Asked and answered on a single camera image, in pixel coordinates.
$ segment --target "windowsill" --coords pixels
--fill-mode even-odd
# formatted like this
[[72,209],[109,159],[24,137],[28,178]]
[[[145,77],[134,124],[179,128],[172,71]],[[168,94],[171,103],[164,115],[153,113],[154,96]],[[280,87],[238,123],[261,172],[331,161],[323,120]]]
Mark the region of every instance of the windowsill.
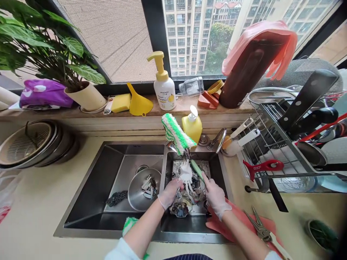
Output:
[[[153,102],[153,109],[146,116],[162,116],[165,113],[170,113],[173,116],[186,116],[190,114],[190,106],[197,107],[198,99],[189,97],[183,99],[179,97],[176,107],[171,111],[164,111],[159,108],[159,104],[155,95],[144,95]],[[206,114],[252,114],[255,113],[254,108],[246,99],[245,102],[238,108],[228,109],[219,105],[217,109],[205,109],[197,107],[199,115]],[[9,111],[4,110],[0,112],[0,121],[35,121],[35,120],[61,120],[68,118],[106,118],[106,117],[132,117],[129,111],[120,113],[112,113],[104,115],[102,112],[97,114],[87,114],[81,112],[78,107],[75,108],[61,108],[46,111]]]

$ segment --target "stainless steel sink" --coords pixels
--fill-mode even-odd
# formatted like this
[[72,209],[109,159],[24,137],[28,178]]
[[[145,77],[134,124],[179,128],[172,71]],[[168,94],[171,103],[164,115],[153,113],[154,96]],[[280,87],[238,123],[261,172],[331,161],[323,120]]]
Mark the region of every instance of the stainless steel sink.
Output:
[[[232,192],[224,157],[216,147],[191,149],[191,159],[213,178],[232,201]],[[57,227],[55,237],[120,238],[127,217],[140,218],[128,200],[114,207],[106,200],[117,191],[127,190],[134,175],[144,167],[162,173],[159,193],[172,179],[182,161],[164,142],[104,142]],[[186,218],[177,218],[167,210],[153,236],[153,241],[176,243],[229,243],[222,235],[208,229],[203,202],[193,206]]]

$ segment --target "small green bowl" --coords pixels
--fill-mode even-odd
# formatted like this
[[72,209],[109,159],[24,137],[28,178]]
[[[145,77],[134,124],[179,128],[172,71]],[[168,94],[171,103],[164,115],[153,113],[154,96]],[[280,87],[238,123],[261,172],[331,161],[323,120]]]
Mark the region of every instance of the small green bowl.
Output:
[[339,245],[336,233],[320,220],[309,220],[305,225],[306,234],[321,248],[335,253]]

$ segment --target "plastic glove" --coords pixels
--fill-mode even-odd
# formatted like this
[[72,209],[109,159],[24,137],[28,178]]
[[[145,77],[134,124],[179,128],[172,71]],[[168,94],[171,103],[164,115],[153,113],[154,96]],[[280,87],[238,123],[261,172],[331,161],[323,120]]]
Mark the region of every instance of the plastic glove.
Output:
[[219,220],[222,221],[224,212],[231,210],[232,207],[226,203],[223,189],[219,187],[213,179],[208,179],[204,172],[202,172],[202,177],[205,181],[207,201]]
[[183,181],[174,179],[168,183],[163,192],[159,193],[158,199],[165,210],[173,203],[178,188],[184,188]]

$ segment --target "soap pump bottle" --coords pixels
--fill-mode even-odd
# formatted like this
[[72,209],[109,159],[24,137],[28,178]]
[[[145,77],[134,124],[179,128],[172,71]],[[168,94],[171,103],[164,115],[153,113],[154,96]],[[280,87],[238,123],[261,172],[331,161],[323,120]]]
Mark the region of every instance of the soap pump bottle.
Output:
[[147,60],[154,59],[158,72],[155,74],[157,79],[154,81],[154,91],[162,110],[172,110],[176,107],[175,84],[164,70],[164,53],[162,51],[153,52]]
[[183,131],[198,143],[202,133],[202,123],[198,116],[198,110],[193,105],[190,106],[191,113],[188,116],[182,117]]

